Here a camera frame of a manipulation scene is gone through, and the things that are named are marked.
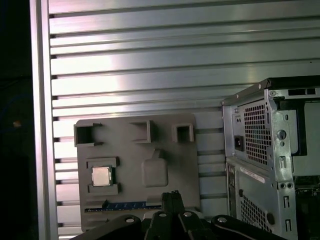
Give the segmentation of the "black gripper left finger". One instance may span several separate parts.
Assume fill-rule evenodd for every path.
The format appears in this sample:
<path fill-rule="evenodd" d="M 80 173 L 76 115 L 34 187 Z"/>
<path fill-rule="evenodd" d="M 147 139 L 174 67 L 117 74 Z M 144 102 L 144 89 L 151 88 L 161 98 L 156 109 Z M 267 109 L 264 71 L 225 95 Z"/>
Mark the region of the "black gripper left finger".
<path fill-rule="evenodd" d="M 90 229 L 74 240 L 174 240 L 178 225 L 172 205 L 172 192 L 161 196 L 161 210 L 152 218 L 139 219 L 132 214 L 117 217 L 100 226 Z"/>

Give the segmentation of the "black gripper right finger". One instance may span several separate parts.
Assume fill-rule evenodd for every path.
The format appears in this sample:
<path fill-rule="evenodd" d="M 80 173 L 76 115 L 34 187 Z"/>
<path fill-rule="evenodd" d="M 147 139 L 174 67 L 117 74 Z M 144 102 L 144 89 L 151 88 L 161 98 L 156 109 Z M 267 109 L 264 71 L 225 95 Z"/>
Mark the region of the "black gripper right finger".
<path fill-rule="evenodd" d="M 269 231 L 245 223 L 228 215 L 217 215 L 210 222 L 184 207 L 181 194 L 172 192 L 173 216 L 177 226 L 175 240 L 282 240 Z"/>

